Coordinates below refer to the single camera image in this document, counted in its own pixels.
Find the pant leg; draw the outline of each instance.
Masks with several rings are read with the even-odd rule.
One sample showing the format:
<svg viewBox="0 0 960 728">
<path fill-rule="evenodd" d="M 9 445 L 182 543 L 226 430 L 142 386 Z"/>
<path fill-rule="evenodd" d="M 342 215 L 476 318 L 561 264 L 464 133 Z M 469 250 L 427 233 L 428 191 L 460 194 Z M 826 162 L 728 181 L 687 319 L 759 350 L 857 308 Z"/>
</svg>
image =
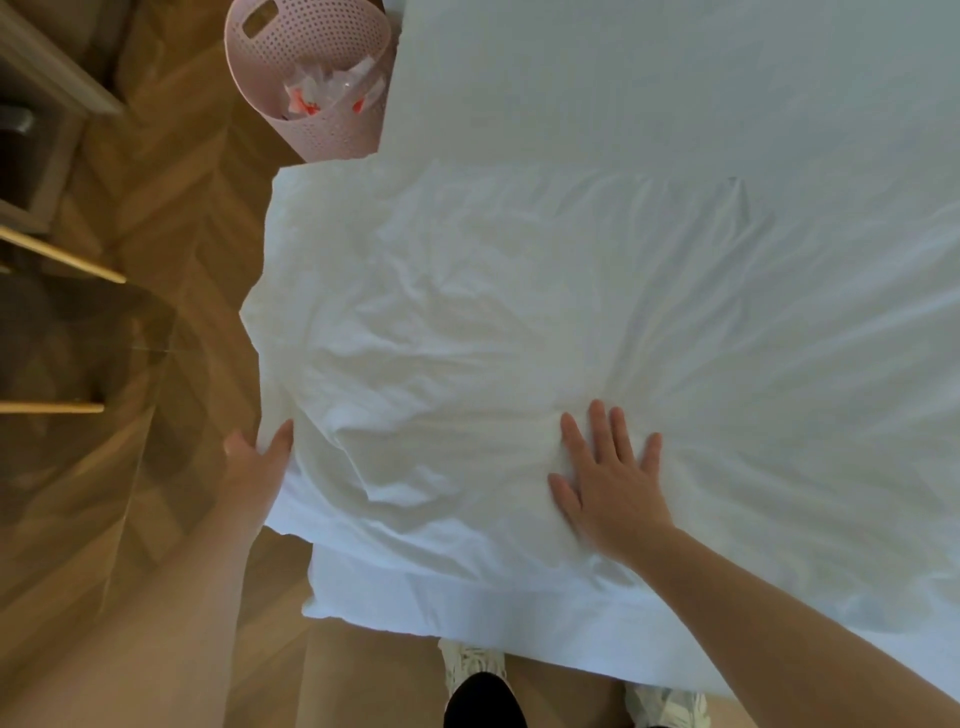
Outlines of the pant leg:
<svg viewBox="0 0 960 728">
<path fill-rule="evenodd" d="M 477 672 L 446 704 L 444 728 L 527 728 L 513 692 L 492 672 Z"/>
</svg>

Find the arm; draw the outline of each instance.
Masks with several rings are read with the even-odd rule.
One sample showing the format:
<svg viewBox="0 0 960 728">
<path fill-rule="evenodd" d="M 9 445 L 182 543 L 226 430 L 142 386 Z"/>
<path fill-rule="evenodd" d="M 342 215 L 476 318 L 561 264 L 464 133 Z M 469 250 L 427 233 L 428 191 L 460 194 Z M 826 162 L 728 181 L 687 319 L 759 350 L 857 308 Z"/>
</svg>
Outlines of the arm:
<svg viewBox="0 0 960 728">
<path fill-rule="evenodd" d="M 590 406 L 594 450 L 561 429 L 579 495 L 549 477 L 573 528 L 633 569 L 700 643 L 760 728 L 960 725 L 960 704 L 884 652 L 674 526 L 660 492 L 661 437 L 636 462 L 623 411 Z"/>
<path fill-rule="evenodd" d="M 0 725 L 222 725 L 244 568 L 292 445 L 289 422 L 263 455 L 238 433 L 228 437 L 227 474 L 211 512 Z"/>
</svg>

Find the wooden leg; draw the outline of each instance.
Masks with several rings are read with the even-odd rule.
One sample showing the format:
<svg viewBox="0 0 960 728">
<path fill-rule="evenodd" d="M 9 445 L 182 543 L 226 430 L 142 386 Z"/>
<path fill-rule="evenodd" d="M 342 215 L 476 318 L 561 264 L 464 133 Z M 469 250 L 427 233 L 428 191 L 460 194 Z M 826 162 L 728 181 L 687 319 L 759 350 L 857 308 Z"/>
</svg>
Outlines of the wooden leg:
<svg viewBox="0 0 960 728">
<path fill-rule="evenodd" d="M 97 276 L 102 279 L 111 280 L 114 283 L 127 282 L 127 277 L 120 275 L 116 271 L 111 271 L 109 268 L 104 268 L 102 265 L 92 263 L 89 260 L 84 260 L 78 255 L 73 255 L 67 251 L 62 251 L 56 246 L 50 245 L 49 243 L 44 243 L 34 237 L 31 237 L 30 235 L 25 235 L 22 232 L 12 230 L 5 225 L 0 225 L 0 238 L 13 243 L 13 245 L 26 248 L 28 251 L 33 251 L 39 255 L 44 255 L 46 257 L 53 258 L 54 260 L 58 260 L 59 262 L 69 265 L 72 268 L 76 268 L 78 271 L 89 273 L 91 276 Z"/>
<path fill-rule="evenodd" d="M 0 415 L 96 415 L 104 406 L 92 401 L 0 401 Z"/>
</svg>

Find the perforated plastic basket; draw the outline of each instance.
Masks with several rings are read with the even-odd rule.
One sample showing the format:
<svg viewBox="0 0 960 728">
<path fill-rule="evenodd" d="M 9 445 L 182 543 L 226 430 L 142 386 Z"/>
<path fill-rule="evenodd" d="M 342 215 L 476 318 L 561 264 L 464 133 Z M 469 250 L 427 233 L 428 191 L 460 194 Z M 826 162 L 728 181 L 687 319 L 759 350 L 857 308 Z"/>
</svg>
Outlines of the perforated plastic basket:
<svg viewBox="0 0 960 728">
<path fill-rule="evenodd" d="M 271 3 L 276 16 L 248 36 L 248 19 Z M 386 15 L 369 0 L 234 0 L 224 40 L 240 92 L 304 161 L 358 158 L 376 151 L 387 89 L 359 112 L 354 105 L 380 79 L 389 86 L 396 46 Z M 373 70 L 343 99 L 314 116 L 283 118 L 283 82 L 298 62 L 322 61 L 348 70 L 366 56 L 376 61 Z"/>
</svg>

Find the white sneaker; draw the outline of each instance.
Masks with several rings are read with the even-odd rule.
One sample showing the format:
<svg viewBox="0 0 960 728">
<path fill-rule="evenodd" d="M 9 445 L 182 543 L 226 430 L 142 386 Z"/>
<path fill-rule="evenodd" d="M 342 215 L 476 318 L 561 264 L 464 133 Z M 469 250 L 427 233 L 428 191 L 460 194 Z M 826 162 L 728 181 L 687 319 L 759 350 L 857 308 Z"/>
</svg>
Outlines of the white sneaker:
<svg viewBox="0 0 960 728">
<path fill-rule="evenodd" d="M 710 728 L 707 696 L 702 692 L 636 684 L 626 688 L 627 713 L 636 728 Z"/>
<path fill-rule="evenodd" d="M 453 640 L 440 640 L 437 647 L 444 656 L 446 691 L 450 697 L 453 697 L 453 693 L 467 678 L 477 672 L 492 672 L 507 683 L 507 659 L 502 652 Z"/>
</svg>

